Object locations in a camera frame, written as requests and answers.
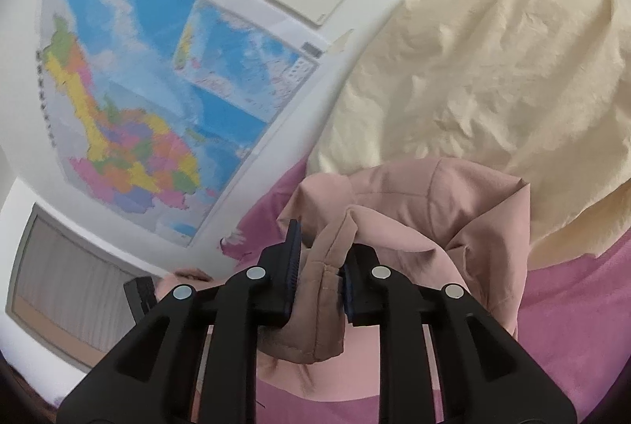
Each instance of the crumpled cloth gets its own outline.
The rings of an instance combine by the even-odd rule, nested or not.
[[[374,247],[416,284],[461,284],[516,333],[529,252],[529,187],[521,179],[435,158],[318,174],[302,181],[279,223],[286,228],[293,218],[305,244],[299,284],[288,324],[259,332],[261,380],[316,401],[379,393],[379,328],[347,325],[341,305],[338,270],[354,242]],[[166,280],[159,294],[179,280]]]
[[[531,184],[529,267],[631,227],[631,0],[403,0],[308,173],[459,157]]]

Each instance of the metal rivet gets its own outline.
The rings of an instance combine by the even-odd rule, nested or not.
[[[390,269],[388,269],[385,265],[373,267],[371,273],[375,278],[382,280],[389,278],[389,276],[392,275],[392,271],[390,271]]]
[[[265,276],[265,269],[259,267],[258,265],[251,267],[245,273],[250,280],[260,280]]]
[[[454,300],[459,300],[465,295],[465,289],[458,284],[452,283],[445,287],[445,294]]]
[[[173,297],[176,300],[185,300],[186,298],[190,298],[191,294],[193,294],[193,289],[188,285],[179,285],[173,290]]]

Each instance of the black plastic bracket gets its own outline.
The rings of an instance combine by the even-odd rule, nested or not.
[[[289,320],[300,253],[301,229],[292,221],[285,243],[220,287],[179,285],[150,308],[139,295],[148,283],[128,285],[137,325],[64,400],[58,424],[188,423],[211,325],[198,422],[253,423],[257,328]]]
[[[449,424],[576,424],[564,393],[460,285],[412,284],[354,245],[343,269],[353,325],[381,329],[381,424],[433,424],[427,324]]]
[[[149,313],[149,310],[158,304],[153,279],[151,276],[141,276],[124,283],[122,287],[131,315],[138,324]]]

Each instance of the world map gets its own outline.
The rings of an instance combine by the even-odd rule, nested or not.
[[[41,62],[68,182],[180,245],[317,67],[207,0],[43,0]]]

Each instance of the purple fabric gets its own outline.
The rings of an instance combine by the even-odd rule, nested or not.
[[[276,218],[305,176],[305,161],[285,173],[239,223],[238,244],[223,252],[254,265],[282,241]],[[572,400],[579,419],[601,401],[631,356],[631,230],[607,253],[532,271],[519,311],[519,342]],[[379,398],[344,403],[302,400],[259,382],[260,422],[370,424]]]
[[[441,395],[434,392],[437,422],[443,421]],[[256,385],[258,424],[377,424],[379,398],[321,403],[308,401],[258,380]]]
[[[302,159],[254,204],[241,219],[234,233],[222,239],[220,246],[223,254],[239,260],[238,271],[245,269],[249,264],[255,264],[263,248],[285,239],[276,224],[276,219],[298,184],[304,180],[306,171],[307,159]]]
[[[631,231],[607,253],[529,273],[519,342],[585,418],[631,355]]]

